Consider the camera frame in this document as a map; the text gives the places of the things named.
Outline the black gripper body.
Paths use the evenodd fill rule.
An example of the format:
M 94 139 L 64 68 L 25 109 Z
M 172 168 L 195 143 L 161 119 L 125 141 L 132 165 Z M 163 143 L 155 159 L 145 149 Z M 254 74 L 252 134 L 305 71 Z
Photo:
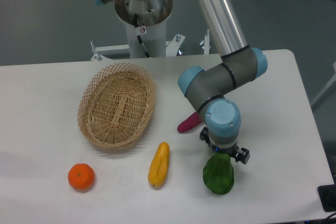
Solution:
M 220 147 L 219 145 L 215 145 L 213 143 L 209 143 L 208 146 L 213 152 L 220 153 L 220 154 L 230 154 L 235 150 L 237 143 L 234 143 L 232 146 L 227 147 L 227 148 Z

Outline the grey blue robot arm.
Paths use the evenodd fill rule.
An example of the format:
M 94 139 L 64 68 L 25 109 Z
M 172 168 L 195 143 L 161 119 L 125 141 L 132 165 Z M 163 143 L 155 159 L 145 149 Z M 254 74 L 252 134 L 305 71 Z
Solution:
M 131 58 L 167 56 L 165 22 L 172 0 L 94 0 L 115 3 L 115 11 L 128 33 Z M 264 74 L 268 67 L 260 49 L 246 42 L 229 0 L 198 0 L 222 62 L 208 70 L 185 70 L 178 86 L 204 122 L 200 138 L 215 152 L 247 163 L 248 149 L 239 148 L 240 112 L 225 95 Z

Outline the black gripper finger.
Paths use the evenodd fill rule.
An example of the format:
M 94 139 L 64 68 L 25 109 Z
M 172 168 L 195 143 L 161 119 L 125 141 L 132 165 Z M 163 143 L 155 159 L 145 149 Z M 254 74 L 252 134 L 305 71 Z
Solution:
M 241 162 L 243 164 L 247 164 L 250 158 L 250 151 L 243 147 L 235 147 L 229 155 L 235 160 L 236 163 Z
M 201 141 L 204 141 L 209 148 L 212 147 L 212 144 L 211 144 L 210 138 L 209 138 L 209 134 L 208 134 L 208 128 L 206 126 L 203 127 L 203 129 L 201 130 L 201 132 L 199 134 L 199 139 Z

